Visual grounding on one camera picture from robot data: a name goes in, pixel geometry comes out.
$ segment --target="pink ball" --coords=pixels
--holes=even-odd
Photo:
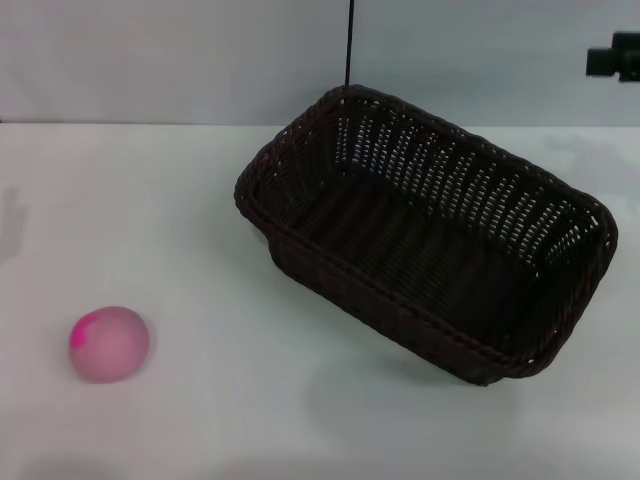
[[[149,331],[136,312],[106,307],[91,312],[73,327],[71,363],[96,383],[123,380],[138,370],[149,352]]]

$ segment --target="woven pattern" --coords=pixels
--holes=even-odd
[[[236,202],[285,273],[480,385],[551,363],[617,244],[592,197],[359,86],[265,146]]]

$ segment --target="black cable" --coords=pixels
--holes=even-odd
[[[349,0],[349,32],[347,36],[347,68],[344,77],[345,86],[351,83],[351,50],[353,48],[353,18],[355,16],[356,0]]]

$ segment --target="dark brown wicker basket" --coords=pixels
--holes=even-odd
[[[279,133],[235,198],[287,275],[478,385],[551,363],[617,245],[594,198],[361,86]]]

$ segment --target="white tabletop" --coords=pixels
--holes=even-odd
[[[272,264],[233,187],[276,130],[0,125],[0,478],[639,478],[640,129],[473,129],[620,229],[555,363],[488,388]],[[134,378],[88,385],[66,340],[106,305],[156,346]]]

